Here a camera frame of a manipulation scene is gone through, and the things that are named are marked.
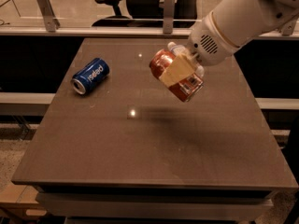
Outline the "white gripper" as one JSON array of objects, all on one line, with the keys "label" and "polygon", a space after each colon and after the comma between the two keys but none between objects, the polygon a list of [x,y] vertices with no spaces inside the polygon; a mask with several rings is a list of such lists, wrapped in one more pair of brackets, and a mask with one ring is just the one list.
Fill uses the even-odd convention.
[{"label": "white gripper", "polygon": [[[232,56],[240,47],[224,35],[214,16],[208,14],[193,26],[188,38],[187,49],[196,56],[196,60],[201,65],[211,66]],[[169,88],[193,75],[196,70],[196,63],[193,63],[186,55],[179,54],[163,71],[159,79]]]}]

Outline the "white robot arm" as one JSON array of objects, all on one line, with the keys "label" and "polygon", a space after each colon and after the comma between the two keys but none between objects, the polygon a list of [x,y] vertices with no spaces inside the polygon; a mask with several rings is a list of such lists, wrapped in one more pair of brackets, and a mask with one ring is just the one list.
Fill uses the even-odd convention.
[{"label": "white robot arm", "polygon": [[194,24],[186,49],[160,80],[167,87],[195,73],[198,65],[221,63],[254,37],[296,19],[299,0],[222,0]]}]

